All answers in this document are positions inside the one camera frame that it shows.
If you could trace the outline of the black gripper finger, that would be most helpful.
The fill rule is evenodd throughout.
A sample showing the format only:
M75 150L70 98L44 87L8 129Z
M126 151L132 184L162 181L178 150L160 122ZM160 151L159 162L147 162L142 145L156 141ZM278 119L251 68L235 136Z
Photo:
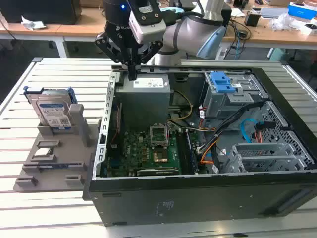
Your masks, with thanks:
M121 32L102 32L95 39L95 44L113 62L121 63L122 67L127 70L128 79L133 80L131 50Z
M133 49L133 80L136 80L141 64L146 64L161 48L163 41L153 41L149 43L136 43Z

